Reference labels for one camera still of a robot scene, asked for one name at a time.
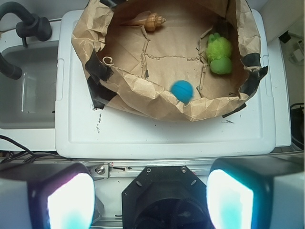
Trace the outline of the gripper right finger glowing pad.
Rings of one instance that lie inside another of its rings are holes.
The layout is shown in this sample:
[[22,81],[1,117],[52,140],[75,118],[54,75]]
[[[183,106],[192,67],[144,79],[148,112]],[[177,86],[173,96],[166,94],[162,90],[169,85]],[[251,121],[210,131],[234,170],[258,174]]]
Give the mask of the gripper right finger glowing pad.
[[303,156],[223,157],[207,179],[207,207],[217,229],[303,229]]

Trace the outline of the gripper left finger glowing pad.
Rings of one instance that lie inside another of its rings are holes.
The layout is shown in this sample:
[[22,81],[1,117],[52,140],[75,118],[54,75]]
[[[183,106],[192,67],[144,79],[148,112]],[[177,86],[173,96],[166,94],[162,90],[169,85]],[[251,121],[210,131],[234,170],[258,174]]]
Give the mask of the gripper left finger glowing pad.
[[2,229],[88,229],[95,186],[81,163],[0,166]]

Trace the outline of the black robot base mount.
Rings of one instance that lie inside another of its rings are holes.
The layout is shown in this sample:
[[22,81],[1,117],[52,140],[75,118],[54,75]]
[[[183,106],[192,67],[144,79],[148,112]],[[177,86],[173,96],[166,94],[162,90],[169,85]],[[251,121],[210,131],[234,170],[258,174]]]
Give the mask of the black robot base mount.
[[186,166],[146,167],[122,192],[124,229],[212,229],[206,184]]

